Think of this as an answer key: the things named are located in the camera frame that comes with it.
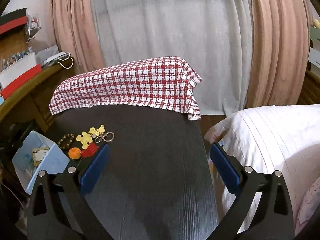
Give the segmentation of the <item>red white checkered cloth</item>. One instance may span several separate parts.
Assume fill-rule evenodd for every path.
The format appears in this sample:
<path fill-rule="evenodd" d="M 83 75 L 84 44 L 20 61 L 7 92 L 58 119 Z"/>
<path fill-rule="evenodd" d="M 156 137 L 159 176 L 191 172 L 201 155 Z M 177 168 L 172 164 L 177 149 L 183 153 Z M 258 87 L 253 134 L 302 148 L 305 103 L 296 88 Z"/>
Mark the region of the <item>red white checkered cloth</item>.
<path fill-rule="evenodd" d="M 106 105 L 151 107 L 201 118 L 193 95 L 202 81 L 185 59 L 157 57 L 122 63 L 63 81 L 49 103 L 52 115 L 73 108 Z"/>

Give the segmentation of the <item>black red box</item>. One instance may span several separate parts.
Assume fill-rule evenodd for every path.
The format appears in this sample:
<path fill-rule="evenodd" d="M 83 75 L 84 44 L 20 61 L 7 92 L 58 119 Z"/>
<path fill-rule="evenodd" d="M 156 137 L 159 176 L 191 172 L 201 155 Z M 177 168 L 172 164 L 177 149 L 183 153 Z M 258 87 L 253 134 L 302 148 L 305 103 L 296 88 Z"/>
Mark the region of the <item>black red box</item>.
<path fill-rule="evenodd" d="M 27 8 L 18 9 L 1 16 L 0 34 L 4 34 L 11 29 L 25 25 L 27 23 Z"/>

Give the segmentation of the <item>pink curtain right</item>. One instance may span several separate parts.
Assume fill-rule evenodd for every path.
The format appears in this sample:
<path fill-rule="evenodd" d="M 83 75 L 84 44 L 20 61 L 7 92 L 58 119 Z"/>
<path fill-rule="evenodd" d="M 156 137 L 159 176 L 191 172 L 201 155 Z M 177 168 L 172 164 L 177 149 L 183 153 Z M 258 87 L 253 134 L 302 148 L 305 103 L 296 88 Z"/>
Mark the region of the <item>pink curtain right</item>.
<path fill-rule="evenodd" d="M 298 102 L 310 48 L 308 0 L 251 0 L 253 56 L 248 108 Z"/>

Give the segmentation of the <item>white sheer curtain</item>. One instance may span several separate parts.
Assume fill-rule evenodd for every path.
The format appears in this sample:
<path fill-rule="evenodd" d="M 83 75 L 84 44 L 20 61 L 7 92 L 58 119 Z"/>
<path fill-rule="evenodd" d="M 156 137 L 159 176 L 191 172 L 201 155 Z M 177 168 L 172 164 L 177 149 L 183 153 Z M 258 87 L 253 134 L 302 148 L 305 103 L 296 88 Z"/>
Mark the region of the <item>white sheer curtain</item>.
<path fill-rule="evenodd" d="M 179 56 L 202 78 L 203 115 L 246 104 L 253 34 L 251 0 L 91 0 L 105 63 Z"/>

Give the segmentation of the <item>white bed quilt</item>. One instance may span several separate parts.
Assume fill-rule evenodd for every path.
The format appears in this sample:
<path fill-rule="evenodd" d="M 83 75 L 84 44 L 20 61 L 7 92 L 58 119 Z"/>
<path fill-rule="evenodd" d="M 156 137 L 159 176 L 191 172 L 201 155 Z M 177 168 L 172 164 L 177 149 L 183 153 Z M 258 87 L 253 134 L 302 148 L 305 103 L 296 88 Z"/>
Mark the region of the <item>white bed quilt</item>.
<path fill-rule="evenodd" d="M 279 170 L 289 191 L 295 233 L 319 206 L 319 105 L 265 106 L 234 113 L 204 138 L 219 142 L 242 166 Z"/>

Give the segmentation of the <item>pink curtain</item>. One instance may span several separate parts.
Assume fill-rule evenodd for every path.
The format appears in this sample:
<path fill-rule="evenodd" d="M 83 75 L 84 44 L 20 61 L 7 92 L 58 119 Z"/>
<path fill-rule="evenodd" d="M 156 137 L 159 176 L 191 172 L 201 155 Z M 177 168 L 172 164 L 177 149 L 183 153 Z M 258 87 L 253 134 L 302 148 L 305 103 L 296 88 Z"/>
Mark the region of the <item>pink curtain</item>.
<path fill-rule="evenodd" d="M 308 0 L 251 0 L 253 56 L 248 108 L 298 102 L 310 48 Z"/>
<path fill-rule="evenodd" d="M 91 0 L 50 0 L 54 37 L 61 51 L 74 59 L 75 72 L 81 74 L 104 68 Z"/>

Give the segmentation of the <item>pink curtain left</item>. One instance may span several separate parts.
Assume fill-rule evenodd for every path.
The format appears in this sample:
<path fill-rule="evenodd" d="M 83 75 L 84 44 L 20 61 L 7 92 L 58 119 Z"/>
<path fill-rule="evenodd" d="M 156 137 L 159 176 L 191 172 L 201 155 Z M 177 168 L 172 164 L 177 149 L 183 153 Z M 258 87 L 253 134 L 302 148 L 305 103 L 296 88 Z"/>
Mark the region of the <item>pink curtain left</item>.
<path fill-rule="evenodd" d="M 74 59 L 75 72 L 81 74 L 104 68 L 91 0 L 50 0 L 54 37 L 61 51 Z"/>

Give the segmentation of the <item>wooden desk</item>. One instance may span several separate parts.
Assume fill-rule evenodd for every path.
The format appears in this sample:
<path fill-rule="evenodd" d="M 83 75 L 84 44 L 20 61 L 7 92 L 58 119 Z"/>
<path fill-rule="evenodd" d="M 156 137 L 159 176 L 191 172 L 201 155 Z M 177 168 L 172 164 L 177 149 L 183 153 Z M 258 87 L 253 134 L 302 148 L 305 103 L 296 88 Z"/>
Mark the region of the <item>wooden desk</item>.
<path fill-rule="evenodd" d="M 49 102 L 56 87 L 75 74 L 74 69 L 52 65 L 21 85 L 1 104 L 1 133 L 17 123 L 35 121 L 42 132 L 54 122 Z"/>

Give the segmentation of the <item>orange pompom ball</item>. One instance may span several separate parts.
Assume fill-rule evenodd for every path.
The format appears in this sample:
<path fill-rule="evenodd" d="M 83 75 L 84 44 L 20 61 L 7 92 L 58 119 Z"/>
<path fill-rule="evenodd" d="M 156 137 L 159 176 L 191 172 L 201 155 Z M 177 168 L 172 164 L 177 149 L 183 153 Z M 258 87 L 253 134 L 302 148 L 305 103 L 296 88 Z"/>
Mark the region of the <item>orange pompom ball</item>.
<path fill-rule="evenodd" d="M 73 147 L 68 150 L 68 156 L 70 159 L 78 160 L 81 158 L 81 150 L 78 147 Z"/>

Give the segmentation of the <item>red white flat box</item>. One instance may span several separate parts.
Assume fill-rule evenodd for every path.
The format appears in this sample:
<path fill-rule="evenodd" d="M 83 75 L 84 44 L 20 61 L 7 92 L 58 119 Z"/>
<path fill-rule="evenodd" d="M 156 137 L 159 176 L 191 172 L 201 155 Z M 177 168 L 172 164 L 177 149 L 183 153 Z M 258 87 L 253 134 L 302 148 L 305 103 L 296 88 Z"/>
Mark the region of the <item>red white flat box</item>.
<path fill-rule="evenodd" d="M 1 96 L 6 100 L 24 83 L 42 71 L 37 63 L 35 52 L 16 61 L 1 72 Z"/>

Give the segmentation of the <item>white paper bag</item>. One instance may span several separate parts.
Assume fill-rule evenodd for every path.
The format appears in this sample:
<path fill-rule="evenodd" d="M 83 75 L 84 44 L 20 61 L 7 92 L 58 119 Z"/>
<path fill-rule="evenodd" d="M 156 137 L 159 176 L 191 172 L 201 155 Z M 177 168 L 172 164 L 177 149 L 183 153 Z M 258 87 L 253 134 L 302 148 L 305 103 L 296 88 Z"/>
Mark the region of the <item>white paper bag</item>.
<path fill-rule="evenodd" d="M 63 51 L 53 55 L 41 63 L 41 68 L 46 69 L 56 64 L 60 65 L 64 69 L 71 69 L 74 65 L 74 60 L 71 56 L 71 53 Z"/>

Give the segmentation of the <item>light blue paper box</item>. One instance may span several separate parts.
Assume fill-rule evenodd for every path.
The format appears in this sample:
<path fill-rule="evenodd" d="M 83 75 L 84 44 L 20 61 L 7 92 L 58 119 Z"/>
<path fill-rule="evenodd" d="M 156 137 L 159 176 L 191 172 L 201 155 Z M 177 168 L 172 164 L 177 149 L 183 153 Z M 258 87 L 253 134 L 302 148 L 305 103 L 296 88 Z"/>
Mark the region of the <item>light blue paper box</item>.
<path fill-rule="evenodd" d="M 69 163 L 69 158 L 56 143 L 45 136 L 31 131 L 12 159 L 17 177 L 25 190 L 31 195 L 38 173 L 62 173 Z"/>

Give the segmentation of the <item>red felt ornament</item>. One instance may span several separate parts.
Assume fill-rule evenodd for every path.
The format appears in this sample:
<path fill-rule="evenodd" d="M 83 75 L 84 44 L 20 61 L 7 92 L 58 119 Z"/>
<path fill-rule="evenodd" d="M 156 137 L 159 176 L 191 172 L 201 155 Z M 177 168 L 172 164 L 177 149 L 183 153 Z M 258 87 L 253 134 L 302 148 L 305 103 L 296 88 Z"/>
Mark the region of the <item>red felt ornament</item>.
<path fill-rule="evenodd" d="M 99 146 L 97 146 L 94 142 L 92 142 L 88 145 L 88 147 L 86 149 L 81 151 L 81 156 L 83 158 L 91 157 L 91 156 L 95 155 L 97 150 L 99 150 Z"/>

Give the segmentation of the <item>yellow bear keychain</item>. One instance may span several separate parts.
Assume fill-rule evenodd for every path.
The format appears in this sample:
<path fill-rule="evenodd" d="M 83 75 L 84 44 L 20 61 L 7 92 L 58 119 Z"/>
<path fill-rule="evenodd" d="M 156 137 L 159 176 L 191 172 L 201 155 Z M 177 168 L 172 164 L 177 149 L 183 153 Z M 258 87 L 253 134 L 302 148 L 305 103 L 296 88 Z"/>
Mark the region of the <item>yellow bear keychain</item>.
<path fill-rule="evenodd" d="M 98 128 L 91 127 L 88 132 L 77 135 L 76 141 L 80 142 L 83 150 L 86 150 L 91 143 L 111 142 L 114 138 L 113 132 L 107 132 L 105 126 L 100 125 Z"/>

